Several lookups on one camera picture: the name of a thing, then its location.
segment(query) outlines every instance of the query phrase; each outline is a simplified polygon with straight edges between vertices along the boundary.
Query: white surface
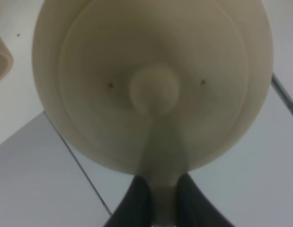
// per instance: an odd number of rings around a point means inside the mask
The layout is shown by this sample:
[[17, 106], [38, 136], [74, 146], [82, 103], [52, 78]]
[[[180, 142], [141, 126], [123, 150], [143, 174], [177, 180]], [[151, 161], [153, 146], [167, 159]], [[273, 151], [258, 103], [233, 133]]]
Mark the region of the white surface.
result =
[[[132, 177], [75, 154], [114, 211]], [[239, 143], [191, 175], [235, 226], [293, 226], [293, 117], [272, 88], [257, 120]]]
[[0, 227], [101, 227], [108, 218], [44, 114], [0, 145]]
[[14, 58], [11, 72], [0, 82], [0, 144], [43, 110], [31, 63], [33, 32], [42, 3], [0, 0], [0, 36]]
[[293, 0], [262, 0], [274, 38], [274, 71], [293, 98]]

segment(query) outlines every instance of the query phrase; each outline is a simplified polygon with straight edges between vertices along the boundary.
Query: small hole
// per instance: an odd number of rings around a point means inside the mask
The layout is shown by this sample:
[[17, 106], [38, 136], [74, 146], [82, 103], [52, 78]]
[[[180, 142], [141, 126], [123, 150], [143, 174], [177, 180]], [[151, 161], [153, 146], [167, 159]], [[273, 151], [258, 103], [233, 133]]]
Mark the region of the small hole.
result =
[[114, 84], [112, 82], [108, 83], [107, 85], [109, 88], [114, 88]]

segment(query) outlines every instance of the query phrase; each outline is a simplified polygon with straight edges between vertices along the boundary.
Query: black line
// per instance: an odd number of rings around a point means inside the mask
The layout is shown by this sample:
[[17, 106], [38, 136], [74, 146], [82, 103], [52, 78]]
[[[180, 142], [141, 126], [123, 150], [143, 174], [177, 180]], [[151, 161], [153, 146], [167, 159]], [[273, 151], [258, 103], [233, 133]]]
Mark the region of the black line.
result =
[[96, 187], [94, 186], [94, 184], [92, 183], [91, 179], [89, 178], [89, 176], [87, 175], [87, 173], [85, 172], [85, 170], [83, 169], [82, 165], [80, 164], [80, 162], [78, 161], [78, 159], [76, 158], [76, 156], [74, 155], [73, 151], [71, 150], [71, 148], [69, 147], [69, 145], [67, 144], [67, 142], [64, 140], [64, 138], [62, 137], [62, 135], [56, 130], [57, 134], [59, 135], [60, 139], [62, 140], [62, 142], [64, 143], [64, 145], [66, 146], [67, 150], [69, 151], [69, 153], [71, 154], [71, 156], [74, 158], [75, 162], [77, 163], [77, 165], [79, 166], [80, 170], [82, 171], [82, 173], [84, 174], [84, 176], [86, 177], [86, 179], [88, 180], [90, 186], [93, 188], [93, 190], [95, 191], [96, 195], [99, 197], [101, 203], [103, 204], [104, 208], [106, 209], [106, 211], [108, 212], [108, 214], [110, 216], [112, 216], [112, 212], [110, 211], [110, 209], [108, 208], [107, 204], [104, 202], [103, 198], [101, 197], [100, 193], [98, 192], [98, 190], [96, 189]]
[[282, 86], [281, 82], [278, 80], [277, 76], [273, 74], [272, 86], [274, 87], [277, 94], [280, 96], [284, 104], [287, 106], [288, 110], [293, 115], [293, 100], [290, 95], [287, 93], [285, 88]]

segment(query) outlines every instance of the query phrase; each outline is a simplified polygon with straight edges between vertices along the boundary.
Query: beige object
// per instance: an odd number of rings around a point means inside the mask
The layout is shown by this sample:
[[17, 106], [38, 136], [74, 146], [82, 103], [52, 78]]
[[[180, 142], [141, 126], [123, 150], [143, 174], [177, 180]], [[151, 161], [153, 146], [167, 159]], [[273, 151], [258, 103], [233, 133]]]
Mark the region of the beige object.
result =
[[143, 176], [174, 221], [178, 177], [227, 151], [266, 97], [272, 37], [260, 0], [47, 0], [37, 90], [90, 159]]
[[0, 38], [0, 80], [8, 74], [13, 65], [13, 57]]

